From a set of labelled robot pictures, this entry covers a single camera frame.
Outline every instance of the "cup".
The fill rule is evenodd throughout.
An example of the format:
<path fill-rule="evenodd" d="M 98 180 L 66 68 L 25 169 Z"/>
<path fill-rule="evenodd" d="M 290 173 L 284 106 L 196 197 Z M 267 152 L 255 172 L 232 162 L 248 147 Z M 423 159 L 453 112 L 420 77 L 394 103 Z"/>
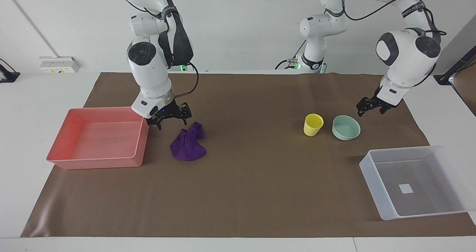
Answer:
<path fill-rule="evenodd" d="M 315 113 L 308 114 L 304 120 L 304 134 L 314 137 L 323 125 L 324 120 L 321 116 Z"/>
<path fill-rule="evenodd" d="M 332 121 L 332 133 L 340 140 L 351 140 L 360 134 L 360 125 L 350 116 L 339 115 Z"/>

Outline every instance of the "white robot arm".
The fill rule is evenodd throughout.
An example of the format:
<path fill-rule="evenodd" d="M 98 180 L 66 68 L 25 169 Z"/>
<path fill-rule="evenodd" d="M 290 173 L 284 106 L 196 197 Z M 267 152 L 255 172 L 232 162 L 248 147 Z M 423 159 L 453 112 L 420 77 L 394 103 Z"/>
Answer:
<path fill-rule="evenodd" d="M 137 36 L 127 50 L 129 66 L 141 92 L 132 109 L 161 129 L 167 118 L 192 116 L 187 103 L 178 106 L 167 68 L 188 65 L 192 44 L 172 0 L 126 0 L 143 13 L 133 16 L 130 27 Z"/>
<path fill-rule="evenodd" d="M 319 72 L 322 67 L 327 49 L 323 38 L 343 33 L 349 25 L 345 0 L 320 1 L 326 11 L 305 18 L 300 26 L 307 45 L 298 59 L 301 67 L 311 72 Z M 392 4 L 402 12 L 407 28 L 384 33 L 378 40 L 377 55 L 389 69 L 374 97 L 363 98 L 358 103 L 359 116 L 374 108 L 381 108 L 383 114 L 396 107 L 407 91 L 425 79 L 440 54 L 442 32 L 437 30 L 433 18 L 428 16 L 430 12 L 422 0 L 378 1 L 393 1 Z"/>

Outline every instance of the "white table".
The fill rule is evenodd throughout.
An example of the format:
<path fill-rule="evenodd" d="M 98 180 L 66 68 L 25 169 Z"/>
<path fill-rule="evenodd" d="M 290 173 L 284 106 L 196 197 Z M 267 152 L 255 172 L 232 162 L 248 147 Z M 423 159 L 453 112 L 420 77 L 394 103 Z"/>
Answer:
<path fill-rule="evenodd" d="M 0 251 L 476 251 L 476 237 L 18 238 L 53 167 L 44 158 L 63 118 L 83 106 L 98 75 L 22 74 L 13 84 L 0 84 Z M 447 147 L 473 188 L 468 194 L 476 195 L 475 116 L 451 87 L 433 78 L 405 101 L 430 144 Z M 476 213 L 470 214 L 475 221 Z"/>

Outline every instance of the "black metal bar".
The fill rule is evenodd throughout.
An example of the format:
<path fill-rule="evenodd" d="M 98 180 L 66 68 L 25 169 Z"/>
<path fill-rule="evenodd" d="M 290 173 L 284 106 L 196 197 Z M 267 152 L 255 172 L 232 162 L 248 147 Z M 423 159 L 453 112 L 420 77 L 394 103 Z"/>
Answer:
<path fill-rule="evenodd" d="M 466 63 L 470 61 L 472 57 L 476 55 L 476 45 L 469 50 L 469 52 L 464 55 L 456 64 L 454 64 L 451 69 L 449 69 L 445 74 L 441 75 L 434 75 L 433 77 L 442 86 L 451 86 L 449 79 L 453 74 L 455 74 L 461 67 L 463 67 Z"/>

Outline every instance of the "clear plastic bin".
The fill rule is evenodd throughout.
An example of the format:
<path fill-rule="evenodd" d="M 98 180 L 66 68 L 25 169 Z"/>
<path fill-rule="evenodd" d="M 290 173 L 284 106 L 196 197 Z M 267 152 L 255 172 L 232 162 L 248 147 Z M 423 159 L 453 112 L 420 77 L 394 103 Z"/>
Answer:
<path fill-rule="evenodd" d="M 148 129 L 130 107 L 73 108 L 46 160 L 64 169 L 141 166 Z"/>
<path fill-rule="evenodd" d="M 370 150 L 360 169 L 382 220 L 476 210 L 473 189 L 442 146 Z"/>

